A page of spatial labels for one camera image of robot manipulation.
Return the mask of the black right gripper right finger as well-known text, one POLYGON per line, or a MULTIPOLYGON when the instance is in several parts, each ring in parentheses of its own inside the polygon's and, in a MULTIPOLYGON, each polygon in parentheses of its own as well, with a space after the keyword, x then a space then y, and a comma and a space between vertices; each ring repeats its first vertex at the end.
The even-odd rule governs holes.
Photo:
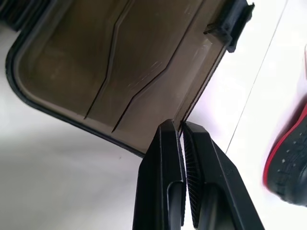
POLYGON ((183 127, 193 226, 197 230, 262 230, 236 166, 202 126, 183 127))

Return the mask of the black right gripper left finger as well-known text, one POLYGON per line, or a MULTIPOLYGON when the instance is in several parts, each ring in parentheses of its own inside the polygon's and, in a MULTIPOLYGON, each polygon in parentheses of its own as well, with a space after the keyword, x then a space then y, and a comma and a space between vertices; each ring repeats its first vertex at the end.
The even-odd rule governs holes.
POLYGON ((161 123, 138 170, 134 230, 179 230, 184 224, 186 173, 178 131, 161 123))

